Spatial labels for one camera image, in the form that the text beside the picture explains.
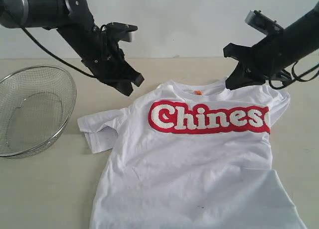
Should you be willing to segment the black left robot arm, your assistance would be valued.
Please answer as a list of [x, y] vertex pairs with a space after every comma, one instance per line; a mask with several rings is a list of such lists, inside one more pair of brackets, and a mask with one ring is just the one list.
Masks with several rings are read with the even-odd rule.
[[[54, 59], [125, 96], [130, 96], [133, 86], [139, 87], [144, 81], [119, 47], [120, 41], [132, 42], [137, 26], [119, 22], [97, 26], [87, 0], [0, 0], [0, 24], [8, 29], [20, 28]], [[56, 29], [90, 73], [53, 54], [28, 28]]]

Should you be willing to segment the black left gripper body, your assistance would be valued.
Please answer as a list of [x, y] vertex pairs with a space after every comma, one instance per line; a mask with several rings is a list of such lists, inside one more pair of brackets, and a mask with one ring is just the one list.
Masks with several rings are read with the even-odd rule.
[[117, 42], [102, 36], [98, 26], [87, 30], [72, 24], [58, 28], [57, 32], [100, 82], [128, 81], [123, 74], [124, 53]]

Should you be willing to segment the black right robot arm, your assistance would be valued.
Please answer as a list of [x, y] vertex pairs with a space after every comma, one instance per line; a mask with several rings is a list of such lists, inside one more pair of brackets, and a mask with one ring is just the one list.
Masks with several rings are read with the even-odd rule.
[[224, 47], [224, 57], [237, 60], [238, 64], [226, 79], [225, 86], [235, 90], [247, 86], [268, 83], [277, 89], [273, 81], [281, 82], [279, 89], [284, 89], [294, 82], [305, 82], [304, 77], [314, 72], [312, 79], [319, 75], [318, 65], [297, 75], [294, 69], [286, 71], [304, 57], [319, 48], [319, 7], [316, 5], [304, 16], [286, 28], [282, 28], [259, 10], [250, 11], [245, 22], [265, 35], [251, 47], [229, 43]]

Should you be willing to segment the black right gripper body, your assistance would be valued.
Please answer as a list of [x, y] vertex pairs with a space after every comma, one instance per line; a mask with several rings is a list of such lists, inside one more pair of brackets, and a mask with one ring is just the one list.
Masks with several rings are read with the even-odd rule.
[[290, 82], [292, 76], [285, 69], [297, 61], [296, 37], [291, 32], [279, 32], [245, 47], [244, 82]]

